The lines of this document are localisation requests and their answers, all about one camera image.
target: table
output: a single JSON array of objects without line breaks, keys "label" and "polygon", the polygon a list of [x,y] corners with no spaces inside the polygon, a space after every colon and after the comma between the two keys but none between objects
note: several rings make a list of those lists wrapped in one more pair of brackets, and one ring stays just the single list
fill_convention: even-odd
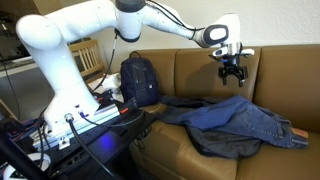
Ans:
[{"label": "table", "polygon": [[[155,115],[141,109],[135,109],[128,114],[116,117],[121,119],[121,122],[128,122],[137,117],[139,118],[135,122],[121,127],[109,128],[96,139],[87,143],[88,148],[101,162],[105,163],[108,169],[124,179],[132,179],[133,177],[139,179],[128,146],[150,126],[155,120]],[[74,146],[75,143],[77,142],[71,141],[71,146]],[[53,179],[97,179],[98,177],[109,179],[108,177],[110,177],[81,147],[56,163],[53,166],[52,174]]]}]

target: couch backrest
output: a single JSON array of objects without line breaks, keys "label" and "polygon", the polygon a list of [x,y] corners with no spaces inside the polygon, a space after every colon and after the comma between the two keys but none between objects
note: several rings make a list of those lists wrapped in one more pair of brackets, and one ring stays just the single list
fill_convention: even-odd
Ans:
[{"label": "couch backrest", "polygon": [[292,121],[298,128],[320,132],[320,45],[251,47],[241,58],[249,77],[243,87],[232,75],[223,86],[221,62],[208,55],[214,48],[141,50],[154,65],[161,94],[177,97],[229,97],[240,94]]},{"label": "couch backrest", "polygon": [[320,132],[320,45],[263,47],[253,102]]},{"label": "couch backrest", "polygon": [[256,74],[259,64],[260,48],[255,48],[255,55],[240,58],[240,66],[247,66],[248,78],[243,87],[239,87],[238,78],[234,75],[227,77],[227,85],[223,85],[218,77],[218,62],[209,57],[214,48],[182,49],[177,53],[175,62],[175,89],[178,97],[230,97],[241,94],[252,100]]},{"label": "couch backrest", "polygon": [[240,59],[241,66],[247,66],[249,77],[243,87],[238,79],[229,75],[227,85],[218,77],[222,62],[209,57],[215,48],[139,50],[148,58],[157,73],[161,94],[177,97],[230,97],[241,94],[252,100],[260,58],[260,47],[254,47],[255,55]]}]

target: black cable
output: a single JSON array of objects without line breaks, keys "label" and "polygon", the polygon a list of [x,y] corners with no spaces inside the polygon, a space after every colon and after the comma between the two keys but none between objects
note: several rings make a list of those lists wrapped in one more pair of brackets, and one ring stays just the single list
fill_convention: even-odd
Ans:
[{"label": "black cable", "polygon": [[49,143],[49,141],[48,141],[47,136],[45,135],[45,133],[46,133],[46,132],[45,132],[45,127],[46,127],[46,125],[47,125],[47,123],[44,122],[44,123],[43,123],[43,127],[42,127],[42,134],[43,134],[44,140],[46,141],[46,144],[47,144],[47,146],[48,146],[49,156],[50,156],[50,158],[51,158],[51,163],[49,164],[49,169],[48,169],[48,173],[47,173],[48,176],[50,177],[50,173],[51,173],[51,169],[52,169],[54,160],[53,160],[53,156],[52,156],[52,149],[51,149],[50,143]]},{"label": "black cable", "polygon": [[120,127],[120,126],[125,126],[125,125],[131,124],[131,123],[137,121],[142,115],[144,115],[144,111],[142,111],[137,118],[135,118],[135,119],[133,119],[133,120],[131,120],[131,121],[128,121],[128,122],[125,122],[125,123],[121,123],[121,124],[105,125],[105,124],[98,124],[98,123],[92,122],[92,121],[90,121],[89,119],[87,119],[86,117],[84,117],[82,114],[80,114],[80,116],[81,116],[85,121],[87,121],[88,123],[94,124],[94,125],[96,125],[96,126],[104,126],[104,127]]},{"label": "black cable", "polygon": [[113,44],[113,49],[112,49],[112,54],[111,54],[111,60],[110,60],[110,64],[109,64],[109,66],[108,66],[108,69],[107,69],[106,73],[103,75],[102,80],[101,80],[101,81],[99,82],[99,84],[92,90],[92,92],[95,92],[95,91],[102,85],[102,83],[104,82],[104,80],[106,79],[107,75],[108,75],[109,72],[110,72],[111,65],[112,65],[112,61],[113,61],[113,57],[114,57],[114,54],[115,54],[115,51],[116,51],[117,37],[118,37],[118,34],[116,34],[116,36],[114,37],[114,44]]},{"label": "black cable", "polygon": [[164,11],[162,11],[160,8],[158,8],[158,7],[155,6],[155,7],[156,7],[160,12],[162,12],[167,18],[169,18],[172,22],[176,23],[176,24],[179,25],[179,26],[182,26],[182,27],[184,27],[184,28],[186,28],[186,29],[188,29],[188,30],[194,31],[194,32],[204,29],[204,28],[200,28],[200,29],[197,29],[197,28],[194,28],[194,29],[188,28],[179,18],[177,18],[174,14],[172,14],[169,10],[167,10],[167,9],[166,9],[165,7],[163,7],[161,4],[159,4],[159,3],[157,3],[157,2],[154,2],[154,1],[152,1],[152,0],[147,0],[147,1],[149,1],[149,2],[151,2],[151,3],[153,3],[153,4],[156,4],[157,6],[161,7],[163,10],[165,10],[167,13],[169,13],[174,19],[176,19],[176,21],[175,21],[174,19],[172,19],[170,16],[168,16],[168,15],[167,15]]},{"label": "black cable", "polygon": [[17,104],[17,108],[18,108],[18,117],[17,117],[17,118],[18,118],[18,120],[19,120],[19,119],[20,119],[20,116],[21,116],[20,103],[19,103],[19,101],[18,101],[16,91],[14,90],[13,85],[12,85],[12,83],[11,83],[11,80],[10,80],[10,77],[9,77],[9,73],[8,73],[8,69],[7,69],[7,66],[6,66],[6,63],[5,63],[5,62],[2,62],[2,61],[0,61],[0,62],[3,64],[3,67],[4,67],[4,70],[5,70],[5,72],[6,72],[6,76],[7,76],[8,82],[9,82],[9,84],[10,84],[10,87],[11,87],[11,89],[12,89],[12,93],[13,93],[14,99],[15,99],[16,104]]},{"label": "black cable", "polygon": [[14,141],[22,140],[22,139],[28,137],[30,134],[32,134],[37,128],[38,128],[38,125],[34,125],[34,127],[32,127],[31,129],[27,130],[27,132],[25,132],[21,137],[19,137],[19,135],[16,135],[14,137],[11,137],[11,139],[14,139]]},{"label": "black cable", "polygon": [[40,156],[40,164],[39,164],[39,167],[40,167],[40,169],[41,169],[41,167],[42,167],[42,161],[43,161],[43,156],[44,156],[44,147],[43,147],[43,142],[42,142],[42,136],[41,136],[41,131],[40,131],[40,128],[41,128],[41,119],[42,119],[42,115],[43,115],[43,113],[44,113],[44,111],[47,109],[47,107],[46,108],[44,108],[42,111],[41,111],[41,113],[39,114],[39,118],[38,118],[38,134],[39,134],[39,138],[40,138],[40,154],[41,154],[41,156]]},{"label": "black cable", "polygon": [[74,137],[77,139],[77,141],[79,142],[79,144],[82,146],[82,148],[90,155],[90,157],[92,159],[94,159],[100,166],[101,168],[103,168],[113,179],[119,179],[116,177],[115,174],[113,174],[91,151],[90,149],[81,141],[77,130],[75,129],[74,125],[73,125],[73,119],[66,119],[67,122],[70,125],[71,131],[74,135]]}]

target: jeans jacket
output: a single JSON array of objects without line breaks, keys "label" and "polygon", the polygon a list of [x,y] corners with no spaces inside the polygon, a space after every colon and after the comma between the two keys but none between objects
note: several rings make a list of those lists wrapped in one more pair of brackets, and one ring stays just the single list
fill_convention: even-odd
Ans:
[{"label": "jeans jacket", "polygon": [[[216,151],[217,155],[221,155],[217,148],[208,151],[210,146],[217,147],[217,144],[212,144],[217,141],[217,137],[220,137],[218,141],[225,140],[225,143],[222,143],[222,152],[229,152],[222,156],[230,158],[252,155],[264,142],[285,148],[308,147],[308,139],[293,133],[289,120],[254,105],[240,95],[226,100],[217,99],[213,103],[172,97],[164,97],[162,102],[169,107],[166,112],[158,114],[159,119],[166,123],[186,126],[192,143],[198,145],[198,151],[204,150],[202,154],[205,155],[216,155]],[[233,147],[225,148],[230,142]]]}]

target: navy backpack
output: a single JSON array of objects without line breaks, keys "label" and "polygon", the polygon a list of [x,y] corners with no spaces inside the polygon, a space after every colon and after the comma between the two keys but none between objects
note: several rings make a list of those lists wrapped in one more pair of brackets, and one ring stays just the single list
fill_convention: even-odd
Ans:
[{"label": "navy backpack", "polygon": [[121,63],[121,93],[124,102],[135,98],[139,107],[158,103],[158,80],[151,62],[134,51]]}]

